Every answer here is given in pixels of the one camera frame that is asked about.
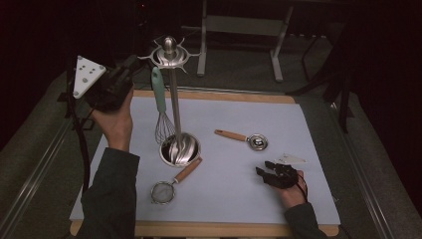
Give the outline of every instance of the green whisk handle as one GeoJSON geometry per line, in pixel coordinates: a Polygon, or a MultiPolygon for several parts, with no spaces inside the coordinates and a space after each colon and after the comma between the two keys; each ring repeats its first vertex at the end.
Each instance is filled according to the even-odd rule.
{"type": "Polygon", "coordinates": [[[162,81],[162,75],[157,67],[152,69],[151,73],[152,88],[154,89],[155,101],[157,103],[157,109],[160,113],[164,113],[166,110],[165,106],[165,94],[164,94],[164,83],[162,81]]]}

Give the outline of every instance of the whisk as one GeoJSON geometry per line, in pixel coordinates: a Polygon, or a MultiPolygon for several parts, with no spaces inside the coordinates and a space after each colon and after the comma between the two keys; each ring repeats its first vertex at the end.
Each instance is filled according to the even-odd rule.
{"type": "Polygon", "coordinates": [[[152,88],[154,90],[155,101],[159,112],[157,125],[155,127],[155,140],[158,144],[166,143],[166,140],[174,135],[175,129],[171,120],[168,118],[165,104],[164,83],[162,75],[157,67],[152,69],[151,73],[152,88]]]}

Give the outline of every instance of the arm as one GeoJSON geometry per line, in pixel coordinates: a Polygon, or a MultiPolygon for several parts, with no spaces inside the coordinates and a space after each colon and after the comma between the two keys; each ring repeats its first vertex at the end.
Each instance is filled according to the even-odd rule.
{"type": "Polygon", "coordinates": [[[275,188],[286,207],[286,220],[291,226],[295,238],[327,238],[327,236],[319,230],[314,208],[308,203],[307,195],[304,193],[307,192],[304,173],[298,171],[298,174],[300,180],[297,185],[286,189],[275,188]]]}
{"type": "Polygon", "coordinates": [[[82,196],[84,222],[77,238],[134,238],[139,157],[128,152],[132,131],[132,96],[133,91],[130,91],[116,112],[93,111],[108,147],[93,185],[82,196]]]}

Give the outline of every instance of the hand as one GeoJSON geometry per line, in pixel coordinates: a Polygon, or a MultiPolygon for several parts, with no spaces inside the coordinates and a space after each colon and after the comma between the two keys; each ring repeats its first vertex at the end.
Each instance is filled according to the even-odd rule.
{"type": "Polygon", "coordinates": [[[304,197],[303,192],[307,193],[307,184],[304,181],[304,172],[298,170],[299,182],[298,185],[295,185],[291,188],[280,189],[277,187],[273,187],[280,195],[283,204],[285,205],[286,209],[291,207],[304,204],[307,202],[307,199],[304,197]]]}
{"type": "Polygon", "coordinates": [[[133,88],[127,94],[120,109],[115,112],[103,113],[93,111],[93,118],[103,130],[108,147],[129,151],[133,121],[130,115],[130,103],[133,97],[133,88]]]}

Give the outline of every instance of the white triangular marker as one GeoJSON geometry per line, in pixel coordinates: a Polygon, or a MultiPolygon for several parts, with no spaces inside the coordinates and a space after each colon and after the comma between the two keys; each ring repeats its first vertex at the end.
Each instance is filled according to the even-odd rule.
{"type": "Polygon", "coordinates": [[[307,161],[303,158],[299,158],[287,153],[283,153],[281,158],[275,160],[275,163],[278,164],[299,164],[299,163],[306,163],[307,161]]]}
{"type": "Polygon", "coordinates": [[[75,76],[74,97],[79,99],[105,73],[106,68],[78,56],[75,76]]]}

